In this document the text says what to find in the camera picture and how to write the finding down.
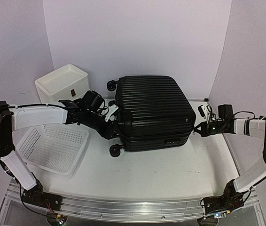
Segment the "black ribbed hard suitcase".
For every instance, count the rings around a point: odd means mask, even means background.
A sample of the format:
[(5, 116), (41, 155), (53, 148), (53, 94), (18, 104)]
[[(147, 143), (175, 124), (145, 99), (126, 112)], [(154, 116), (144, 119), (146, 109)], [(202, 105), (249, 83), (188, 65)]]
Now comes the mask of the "black ribbed hard suitcase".
[(196, 122), (196, 113), (174, 78), (163, 75), (135, 75), (107, 82), (115, 92), (115, 114), (121, 150), (141, 152), (185, 145)]

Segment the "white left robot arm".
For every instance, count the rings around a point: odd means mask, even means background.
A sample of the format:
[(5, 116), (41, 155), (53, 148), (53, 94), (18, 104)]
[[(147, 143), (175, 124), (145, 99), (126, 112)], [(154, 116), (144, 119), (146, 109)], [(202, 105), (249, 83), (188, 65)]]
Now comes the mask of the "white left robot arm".
[(57, 104), (9, 105), (0, 101), (0, 164), (28, 191), (28, 199), (40, 206), (46, 201), (46, 196), (41, 192), (38, 179), (16, 151), (12, 133), (41, 125), (82, 124), (110, 140), (120, 133), (118, 123), (110, 120), (118, 109), (115, 103), (106, 106), (105, 100), (95, 91), (88, 91), (73, 101), (59, 100)]

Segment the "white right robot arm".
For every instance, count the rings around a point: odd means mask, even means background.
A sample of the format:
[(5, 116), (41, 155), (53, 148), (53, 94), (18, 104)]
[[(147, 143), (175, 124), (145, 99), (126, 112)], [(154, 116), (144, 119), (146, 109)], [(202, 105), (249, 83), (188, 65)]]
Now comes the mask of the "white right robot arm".
[(220, 105), (218, 115), (213, 112), (210, 105), (200, 105), (198, 111), (203, 122), (194, 127), (194, 132), (201, 137), (231, 134), (258, 141), (255, 146), (258, 148), (255, 152), (257, 156), (253, 165), (229, 183), (233, 191), (227, 191), (219, 198), (221, 207), (229, 209), (238, 200), (236, 193), (245, 193), (266, 179), (266, 116), (238, 117), (238, 114), (233, 112), (232, 105)]

